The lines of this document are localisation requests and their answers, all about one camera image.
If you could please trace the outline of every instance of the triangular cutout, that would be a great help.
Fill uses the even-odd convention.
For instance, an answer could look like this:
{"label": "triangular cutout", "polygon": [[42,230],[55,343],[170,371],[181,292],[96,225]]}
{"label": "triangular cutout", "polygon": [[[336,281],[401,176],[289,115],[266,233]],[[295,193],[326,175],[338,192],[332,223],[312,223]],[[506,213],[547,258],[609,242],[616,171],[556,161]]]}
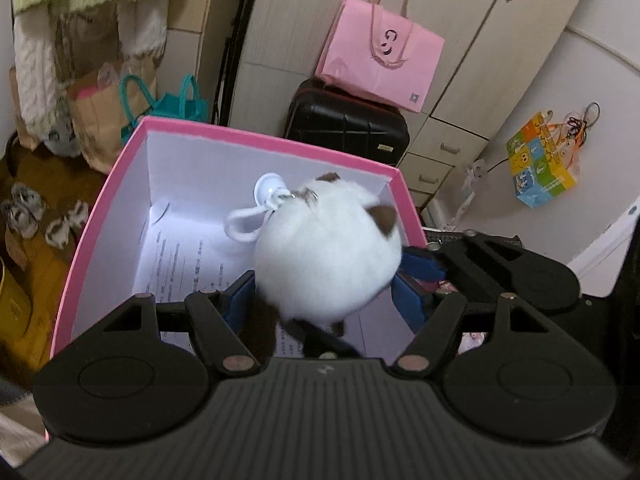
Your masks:
{"label": "triangular cutout", "polygon": [[496,242],[487,242],[486,244],[508,262],[512,262],[522,256],[522,253],[515,248],[511,249],[506,245],[498,244]]}
{"label": "triangular cutout", "polygon": [[519,306],[511,308],[511,331],[546,333],[548,330],[540,325],[530,314]]}
{"label": "triangular cutout", "polygon": [[105,332],[127,332],[142,328],[142,308],[133,304],[118,319],[112,321]]}

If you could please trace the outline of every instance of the pink bag handle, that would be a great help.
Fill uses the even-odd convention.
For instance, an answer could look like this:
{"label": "pink bag handle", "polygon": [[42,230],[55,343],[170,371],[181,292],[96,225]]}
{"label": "pink bag handle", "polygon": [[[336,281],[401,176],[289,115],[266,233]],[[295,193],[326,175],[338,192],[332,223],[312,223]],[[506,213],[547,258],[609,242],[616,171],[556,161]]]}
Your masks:
{"label": "pink bag handle", "polygon": [[[371,13],[371,55],[374,59],[381,63],[382,65],[389,68],[397,68],[402,66],[402,64],[407,60],[404,56],[404,52],[407,44],[409,43],[409,38],[411,37],[411,33],[414,30],[414,24],[412,23],[411,29],[409,30],[409,34],[406,37],[406,41],[404,45],[400,49],[400,54],[398,55],[398,59],[395,61],[389,61],[385,59],[388,53],[385,53],[382,46],[379,44],[378,38],[380,38],[380,27],[381,27],[381,19],[380,19],[380,0],[369,0],[369,3],[372,4],[372,13]],[[402,2],[402,10],[400,15],[403,18],[406,18],[406,10],[409,4],[409,0],[404,0]]]}

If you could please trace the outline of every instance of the screw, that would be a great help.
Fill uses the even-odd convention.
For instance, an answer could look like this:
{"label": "screw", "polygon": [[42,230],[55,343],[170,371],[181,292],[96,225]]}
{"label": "screw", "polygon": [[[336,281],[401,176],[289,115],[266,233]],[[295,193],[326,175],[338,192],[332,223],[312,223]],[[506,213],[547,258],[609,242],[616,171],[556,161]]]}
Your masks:
{"label": "screw", "polygon": [[229,355],[222,360],[222,365],[229,372],[246,372],[254,367],[255,361],[248,355]]}
{"label": "screw", "polygon": [[415,354],[403,355],[398,359],[398,366],[407,372],[421,372],[429,368],[429,360],[426,357]]}

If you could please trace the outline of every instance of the black print on bag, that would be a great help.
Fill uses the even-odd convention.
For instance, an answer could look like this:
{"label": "black print on bag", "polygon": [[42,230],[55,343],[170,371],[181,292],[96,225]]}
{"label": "black print on bag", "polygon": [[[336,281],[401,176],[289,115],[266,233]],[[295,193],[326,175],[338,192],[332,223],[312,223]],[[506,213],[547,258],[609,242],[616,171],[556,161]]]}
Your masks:
{"label": "black print on bag", "polygon": [[[392,28],[390,28],[388,31],[385,32],[385,39],[386,40],[391,40],[391,43],[393,43],[397,38],[398,38],[398,33],[396,31],[394,31]],[[384,48],[387,45],[388,45],[388,43],[385,41],[385,43],[383,43],[380,46]],[[388,49],[383,50],[383,54],[385,56],[388,56],[389,54],[391,54],[391,50],[392,50],[392,47],[391,47],[391,45],[389,45]]]}

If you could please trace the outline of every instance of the teal bag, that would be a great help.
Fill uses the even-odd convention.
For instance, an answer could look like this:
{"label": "teal bag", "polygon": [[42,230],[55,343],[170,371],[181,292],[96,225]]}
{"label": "teal bag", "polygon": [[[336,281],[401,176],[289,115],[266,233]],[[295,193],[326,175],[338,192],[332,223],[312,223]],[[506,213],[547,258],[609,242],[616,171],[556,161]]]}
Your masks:
{"label": "teal bag", "polygon": [[[149,88],[142,79],[137,75],[129,74],[122,78],[120,82],[120,102],[124,113],[127,115],[129,124],[125,126],[121,132],[122,144],[126,144],[129,137],[133,133],[133,130],[138,125],[138,119],[133,116],[129,102],[127,99],[127,83],[134,81],[146,101],[149,103],[149,110],[147,115],[153,115],[155,117],[166,117],[169,119],[183,119],[187,121],[197,121],[200,123],[207,122],[207,109],[209,105],[206,100],[200,98],[200,91],[198,90],[198,83],[193,75],[188,75],[182,81],[182,88],[180,89],[180,95],[164,94],[162,99],[156,101]],[[193,99],[187,99],[187,92],[189,86],[193,88]]]}

